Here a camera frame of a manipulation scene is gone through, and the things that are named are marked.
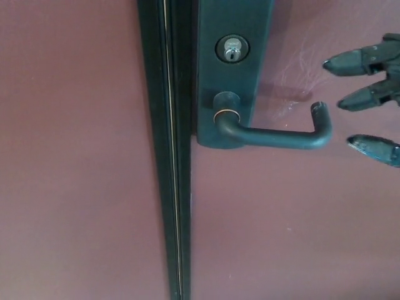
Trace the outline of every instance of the door handle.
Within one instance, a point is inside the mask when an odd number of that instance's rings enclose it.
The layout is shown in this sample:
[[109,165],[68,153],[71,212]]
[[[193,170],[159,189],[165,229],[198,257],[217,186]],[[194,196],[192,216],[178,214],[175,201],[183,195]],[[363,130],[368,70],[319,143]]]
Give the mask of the door handle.
[[251,128],[273,0],[199,0],[196,47],[197,141],[218,149],[245,145],[325,146],[332,136],[326,104],[314,103],[314,132]]
[[214,97],[214,123],[223,136],[240,144],[291,149],[317,149],[332,136],[332,123],[323,102],[311,106],[314,132],[251,128],[240,124],[240,97],[234,92],[220,92]]

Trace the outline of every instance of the robotic hand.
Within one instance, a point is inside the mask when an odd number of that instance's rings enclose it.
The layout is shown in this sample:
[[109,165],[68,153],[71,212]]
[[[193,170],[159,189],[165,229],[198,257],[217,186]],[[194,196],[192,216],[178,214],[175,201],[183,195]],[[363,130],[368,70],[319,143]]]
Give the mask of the robotic hand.
[[[323,68],[336,76],[373,75],[386,71],[386,79],[364,87],[340,100],[347,111],[362,111],[396,101],[400,106],[400,34],[388,33],[382,42],[333,56]],[[383,137],[356,134],[347,143],[382,163],[400,168],[400,144]]]

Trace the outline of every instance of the metal door frame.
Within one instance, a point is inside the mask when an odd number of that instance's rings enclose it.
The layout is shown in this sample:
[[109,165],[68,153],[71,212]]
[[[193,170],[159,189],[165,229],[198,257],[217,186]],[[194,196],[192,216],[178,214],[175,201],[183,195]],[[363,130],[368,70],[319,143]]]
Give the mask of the metal door frame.
[[192,1],[137,0],[170,297],[190,299]]

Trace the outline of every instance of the metal strip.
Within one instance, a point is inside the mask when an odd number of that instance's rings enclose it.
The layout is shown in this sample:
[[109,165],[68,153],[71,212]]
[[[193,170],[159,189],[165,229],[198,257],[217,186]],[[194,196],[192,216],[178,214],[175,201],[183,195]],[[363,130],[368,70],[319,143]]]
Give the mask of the metal strip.
[[187,300],[191,284],[192,4],[139,0],[138,7],[170,295]]

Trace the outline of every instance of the dark green lever handle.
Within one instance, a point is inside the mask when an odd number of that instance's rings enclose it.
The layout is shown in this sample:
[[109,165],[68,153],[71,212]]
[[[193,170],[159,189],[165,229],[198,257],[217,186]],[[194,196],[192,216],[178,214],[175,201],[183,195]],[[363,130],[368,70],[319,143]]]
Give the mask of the dark green lever handle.
[[214,97],[214,122],[223,136],[244,145],[291,149],[324,147],[332,137],[328,107],[323,102],[311,106],[314,132],[281,131],[245,127],[240,124],[240,97],[233,92],[220,92]]

